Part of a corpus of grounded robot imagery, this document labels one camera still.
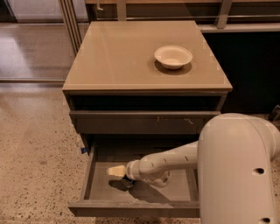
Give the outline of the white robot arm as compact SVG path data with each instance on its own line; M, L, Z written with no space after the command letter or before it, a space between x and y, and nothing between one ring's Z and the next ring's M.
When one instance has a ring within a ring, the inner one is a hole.
M280 132L242 114L211 119L199 140L107 169L126 186L134 180L165 187L170 171L198 168L201 224L277 224L270 162L280 154Z

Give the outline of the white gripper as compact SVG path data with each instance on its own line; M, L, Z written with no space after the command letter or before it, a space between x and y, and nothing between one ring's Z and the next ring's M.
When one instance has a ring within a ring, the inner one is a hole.
M141 166L139 160L133 160L128 162L126 167L124 165L109 167L106 170L106 173L109 176L115 176L121 178L127 175L129 179L133 179L133 180L143 179L143 174L141 172Z

